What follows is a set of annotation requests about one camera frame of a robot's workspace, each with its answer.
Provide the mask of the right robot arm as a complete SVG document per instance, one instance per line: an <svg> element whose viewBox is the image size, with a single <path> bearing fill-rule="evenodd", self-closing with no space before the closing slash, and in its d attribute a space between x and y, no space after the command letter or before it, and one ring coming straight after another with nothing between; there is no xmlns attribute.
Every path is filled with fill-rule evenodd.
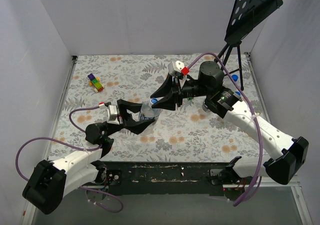
<svg viewBox="0 0 320 225"><path fill-rule="evenodd" d="M163 84L151 95L158 101L154 109L174 111L183 99L204 97L204 107L223 120L232 123L258 144L267 155L256 162L233 159L216 175L237 184L247 177L270 177L281 185L287 185L305 163L309 142L302 136L294 138L280 131L260 115L251 112L243 95L223 85L225 74L214 61L203 62L197 79L188 73L181 61L168 65L168 75Z"/></svg>

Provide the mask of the white blue bottle cap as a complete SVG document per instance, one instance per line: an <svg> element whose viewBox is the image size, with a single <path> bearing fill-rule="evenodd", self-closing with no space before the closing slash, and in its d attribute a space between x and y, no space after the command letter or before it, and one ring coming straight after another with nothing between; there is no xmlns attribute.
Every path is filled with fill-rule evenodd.
<svg viewBox="0 0 320 225"><path fill-rule="evenodd" d="M157 100L156 98L151 98L151 99L150 99L150 102L151 102L152 104L155 104L155 103L158 102L158 100Z"/></svg>

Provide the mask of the clear bottle silver label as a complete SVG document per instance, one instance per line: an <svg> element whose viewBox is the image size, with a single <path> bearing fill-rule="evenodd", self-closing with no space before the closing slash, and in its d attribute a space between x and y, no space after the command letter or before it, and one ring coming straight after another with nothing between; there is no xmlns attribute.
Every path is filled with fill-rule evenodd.
<svg viewBox="0 0 320 225"><path fill-rule="evenodd" d="M152 104L150 102L150 100L148 102L144 102L142 107L141 107L141 110L140 110L140 113L139 113L139 120L142 121L142 120L152 120L152 119L155 119L155 122L153 122L151 125L149 125L142 133L141 135L143 136L146 136L146 135L149 135L152 133L154 127L155 127L155 124L160 116L160 113L161 113L161 109L156 109L156 108L152 108Z"/></svg>

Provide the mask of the clear bottle black label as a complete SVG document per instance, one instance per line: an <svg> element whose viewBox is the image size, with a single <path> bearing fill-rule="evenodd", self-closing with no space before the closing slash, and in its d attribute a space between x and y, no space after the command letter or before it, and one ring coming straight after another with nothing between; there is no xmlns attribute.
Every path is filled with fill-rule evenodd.
<svg viewBox="0 0 320 225"><path fill-rule="evenodd" d="M206 106L205 103L202 104L202 109L203 109L203 111L204 111L205 113L210 113L210 112L211 112L211 110Z"/></svg>

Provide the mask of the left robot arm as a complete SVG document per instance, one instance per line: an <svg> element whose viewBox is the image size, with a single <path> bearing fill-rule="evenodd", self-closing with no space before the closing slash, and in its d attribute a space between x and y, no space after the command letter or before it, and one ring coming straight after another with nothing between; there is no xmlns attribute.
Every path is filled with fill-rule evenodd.
<svg viewBox="0 0 320 225"><path fill-rule="evenodd" d="M62 199L76 189L82 189L86 183L101 185L107 178L107 167L100 160L110 152L114 140L110 135L126 129L133 134L141 134L154 123L157 115L132 115L142 112L142 103L119 99L116 105L101 102L97 109L105 109L107 120L90 124L84 129L85 140L93 145L90 147L72 148L74 152L60 159L40 161L34 168L22 196L43 214L52 213L62 202Z"/></svg>

